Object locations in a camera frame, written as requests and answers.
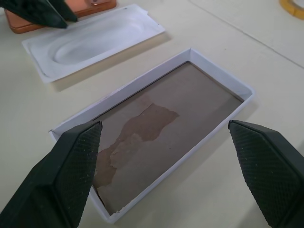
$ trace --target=oval recess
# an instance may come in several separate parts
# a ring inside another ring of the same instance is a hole
[[[48,55],[59,64],[77,64],[131,42],[143,29],[142,22],[131,18],[84,25],[55,40]]]

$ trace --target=table surface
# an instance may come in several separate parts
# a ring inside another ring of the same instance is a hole
[[[50,129],[190,47],[256,90],[236,119],[278,130],[303,153],[304,68],[299,60],[304,21],[285,13],[278,1],[269,1],[269,18],[287,20],[282,27],[276,24],[276,31],[292,34],[269,38],[268,32],[252,29],[264,29],[261,20],[244,18],[244,2],[260,1],[121,0],[120,6],[137,3],[148,10],[167,32],[47,85],[21,45],[46,29],[13,34],[0,12],[0,209],[54,146]],[[227,11],[216,10],[225,6]],[[289,30],[284,30],[286,23]],[[225,127],[114,225],[103,222],[89,199],[79,227],[269,226],[244,182]]]

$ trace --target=yellow tape roll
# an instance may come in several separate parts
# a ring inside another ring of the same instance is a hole
[[[291,15],[304,20],[304,9],[296,5],[292,0],[280,0],[281,6]]]

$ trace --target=textured gripper pad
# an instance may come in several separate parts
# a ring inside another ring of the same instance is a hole
[[[80,222],[92,185],[100,132],[101,125],[95,124],[80,134],[56,178],[56,192],[74,227]]]
[[[262,134],[236,123],[229,129],[245,182],[275,228],[297,196],[300,179]]]

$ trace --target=white cardboard box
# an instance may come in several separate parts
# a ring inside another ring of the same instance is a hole
[[[171,166],[163,175],[161,175],[156,181],[154,181],[149,187],[141,192],[135,199],[133,199],[128,205],[122,208],[119,212],[112,214],[111,216],[105,209],[104,205],[100,201],[96,191],[91,188],[90,197],[100,214],[100,216],[108,223],[115,223],[121,216],[123,216],[129,209],[131,209],[137,202],[139,202],[148,192],[150,192],[156,185],[158,185],[163,179],[165,179],[170,173],[172,173],[179,165],[181,165],[187,158],[189,158],[199,147],[201,147],[208,139],[210,139],[219,129],[225,126],[228,121],[235,116],[240,110],[242,110],[248,102],[252,99],[255,91],[244,84],[225,70],[221,69],[216,64],[212,63],[201,55],[196,50],[190,48],[185,50],[178,55],[172,57],[166,62],[156,66],[147,73],[139,76],[130,83],[112,92],[108,96],[102,98],[98,102],[90,105],[83,111],[75,114],[71,118],[62,122],[59,126],[52,129],[50,134],[52,138],[57,141],[61,134],[74,126],[84,124],[88,121],[95,119],[101,114],[107,112],[117,104],[121,103],[125,99],[134,95],[138,91],[142,90],[146,86],[155,82],[168,72],[177,68],[185,62],[191,62],[200,68],[202,71],[207,73],[214,80],[222,84],[225,88],[239,96],[244,102],[234,110],[224,121],[222,121],[216,128],[213,129],[205,138],[203,138],[196,146],[194,146],[186,155],[179,159],[173,166]]]

